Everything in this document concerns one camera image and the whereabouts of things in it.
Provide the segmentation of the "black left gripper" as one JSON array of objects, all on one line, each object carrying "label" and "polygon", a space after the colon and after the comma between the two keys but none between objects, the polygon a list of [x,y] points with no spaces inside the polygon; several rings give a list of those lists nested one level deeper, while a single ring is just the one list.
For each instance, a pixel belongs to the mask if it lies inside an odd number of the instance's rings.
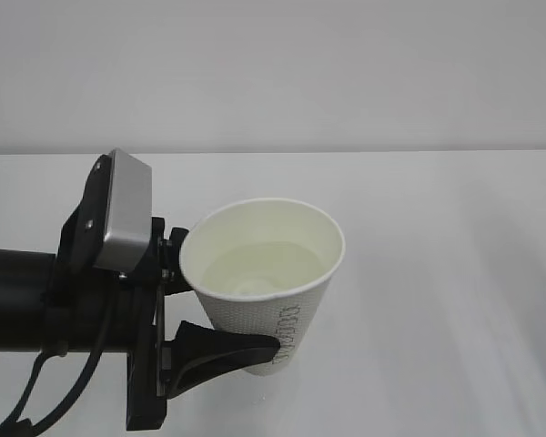
[{"label": "black left gripper", "polygon": [[127,350],[127,404],[164,406],[199,384],[232,371],[272,361],[278,339],[258,334],[212,330],[180,323],[173,340],[165,340],[165,297],[191,291],[180,267],[180,252],[189,232],[153,217],[147,249],[136,268],[120,275],[135,292],[136,339]]}]

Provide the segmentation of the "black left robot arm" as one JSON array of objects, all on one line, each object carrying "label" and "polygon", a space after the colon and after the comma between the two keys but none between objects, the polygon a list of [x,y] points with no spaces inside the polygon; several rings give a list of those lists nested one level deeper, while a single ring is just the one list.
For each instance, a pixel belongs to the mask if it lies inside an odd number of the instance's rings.
[{"label": "black left robot arm", "polygon": [[133,272],[99,269],[85,256],[94,241],[74,219],[55,254],[0,249],[0,351],[43,357],[86,351],[95,367],[105,352],[127,357],[128,424],[157,426],[167,401],[231,371],[270,361],[277,339],[182,322],[164,336],[164,299],[186,292],[177,252],[186,231],[151,222],[147,250]]}]

